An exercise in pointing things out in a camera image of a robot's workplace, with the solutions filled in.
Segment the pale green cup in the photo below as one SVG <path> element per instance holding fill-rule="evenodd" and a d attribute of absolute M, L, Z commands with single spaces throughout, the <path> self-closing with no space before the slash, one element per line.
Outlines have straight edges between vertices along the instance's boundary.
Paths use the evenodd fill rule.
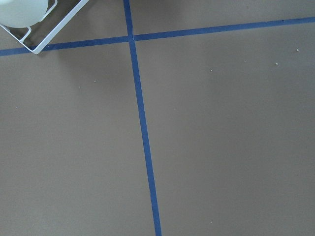
<path fill-rule="evenodd" d="M 46 14 L 48 0 L 1 0 L 0 23 L 25 28 L 38 23 Z"/>

